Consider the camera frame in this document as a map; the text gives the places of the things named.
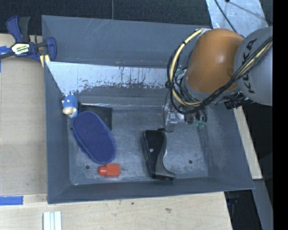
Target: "orange block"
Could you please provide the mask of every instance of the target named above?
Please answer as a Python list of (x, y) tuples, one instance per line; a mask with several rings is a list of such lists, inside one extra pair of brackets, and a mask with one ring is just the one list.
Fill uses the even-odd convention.
[(105, 177), (118, 177), (120, 175), (120, 165), (107, 164), (105, 166), (99, 166), (98, 174)]

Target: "wooden table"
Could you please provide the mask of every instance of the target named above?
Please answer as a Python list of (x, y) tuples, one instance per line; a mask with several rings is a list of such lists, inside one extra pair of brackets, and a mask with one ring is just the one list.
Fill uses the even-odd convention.
[[(13, 43), (12, 36), (0, 34), (0, 46)], [(43, 94), (38, 62), (2, 61), (0, 195), (24, 195), (24, 204), (0, 207), (0, 230), (41, 230), (45, 211), (61, 211), (64, 230), (232, 229), (223, 192), (48, 205)], [(234, 113), (252, 177), (262, 179), (243, 110)]]

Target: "black carpet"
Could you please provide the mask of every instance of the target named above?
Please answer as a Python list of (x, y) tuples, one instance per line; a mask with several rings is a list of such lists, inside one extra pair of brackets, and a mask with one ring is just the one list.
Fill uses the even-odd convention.
[[(158, 23), (210, 25), (205, 0), (114, 0), (114, 19)], [(273, 0), (260, 0), (268, 25), (273, 25)], [(6, 20), (14, 15), (30, 16), (29, 34), (42, 34), (41, 15), (111, 18), (111, 0), (0, 0), (0, 33), (6, 33)], [(244, 107), (259, 159), (272, 151), (272, 108)], [(273, 197), (273, 181), (268, 190)], [(244, 192), (235, 206), (234, 229), (257, 229), (258, 218), (248, 212), (251, 196)]]

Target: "black cable wire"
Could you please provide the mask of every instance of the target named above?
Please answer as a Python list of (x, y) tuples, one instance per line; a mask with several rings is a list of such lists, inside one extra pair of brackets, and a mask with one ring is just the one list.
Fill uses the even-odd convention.
[(114, 0), (111, 0), (111, 4), (112, 4), (112, 15), (111, 15), (111, 19), (114, 19)]
[(219, 3), (218, 3), (216, 0), (214, 0), (214, 1), (215, 1), (215, 3), (216, 3), (217, 7), (220, 9), (220, 11), (221, 11), (222, 15), (224, 16), (225, 20), (228, 22), (228, 24), (229, 24), (230, 27), (232, 28), (232, 30), (233, 30), (235, 33), (237, 33), (236, 29), (235, 29), (234, 26), (230, 23), (229, 19), (227, 18), (227, 16), (225, 15), (225, 13), (223, 12), (223, 10), (221, 9)]

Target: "blue oval sponge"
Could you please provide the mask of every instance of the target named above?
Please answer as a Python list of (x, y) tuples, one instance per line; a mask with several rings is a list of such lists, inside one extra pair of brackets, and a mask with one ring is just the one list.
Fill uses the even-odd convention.
[(96, 113), (79, 113), (72, 126), (79, 146), (95, 163), (107, 164), (115, 158), (116, 144), (112, 133)]

